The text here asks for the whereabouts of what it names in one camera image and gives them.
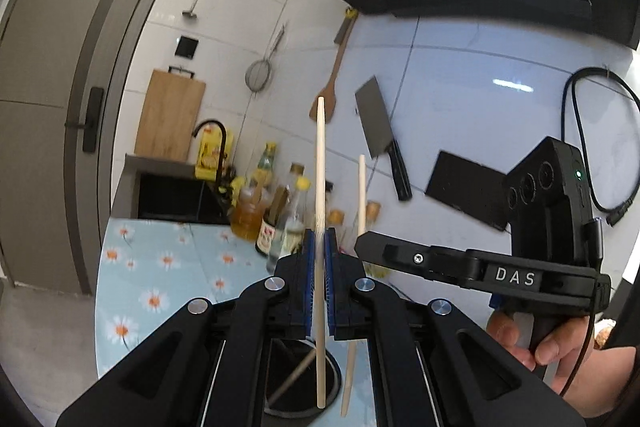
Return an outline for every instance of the gray door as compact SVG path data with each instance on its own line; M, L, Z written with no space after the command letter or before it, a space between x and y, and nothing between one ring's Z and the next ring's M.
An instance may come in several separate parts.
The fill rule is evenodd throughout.
M95 290L115 117L152 1L12 0L0 41L0 242L17 282ZM92 87L105 93L93 152L74 127Z

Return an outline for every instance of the cleaver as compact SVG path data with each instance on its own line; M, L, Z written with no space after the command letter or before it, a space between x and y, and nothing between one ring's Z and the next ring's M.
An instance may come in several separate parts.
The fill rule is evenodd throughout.
M413 196L409 175L406 173L398 142L391 131L385 100L382 98L380 86L375 76L372 76L366 84L356 91L356 103L364 136L367 139L369 154L372 158L377 158L382 153L389 155L391 174L396 185L398 200L409 201Z

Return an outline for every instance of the faucet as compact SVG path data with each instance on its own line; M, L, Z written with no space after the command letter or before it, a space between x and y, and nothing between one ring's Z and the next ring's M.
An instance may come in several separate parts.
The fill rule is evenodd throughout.
M193 130L192 136L195 138L198 135L200 129L202 129L205 125L213 123L220 127L220 131L222 132L222 140L220 141L220 154L218 154L218 169L216 170L216 181L214 182L214 194L217 194L218 188L220 187L220 180L222 179L222 162L225 159L225 147L226 147L226 129L225 126L222 125L222 122L219 120L203 120L199 124L197 124L196 128Z

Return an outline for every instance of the table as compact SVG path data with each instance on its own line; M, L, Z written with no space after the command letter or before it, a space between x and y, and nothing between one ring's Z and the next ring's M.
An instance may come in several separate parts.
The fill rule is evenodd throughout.
M95 295L98 377L191 299L234 299L268 277L265 263L254 245L238 239L229 227L111 218ZM340 418L340 393L314 425L376 425L367 345L358 343L347 418ZM326 348L344 378L347 344L328 339Z

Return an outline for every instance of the sink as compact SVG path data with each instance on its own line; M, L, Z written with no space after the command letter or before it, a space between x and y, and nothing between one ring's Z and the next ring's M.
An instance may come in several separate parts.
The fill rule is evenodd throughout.
M222 198L202 180L140 174L139 219L228 225L227 210Z

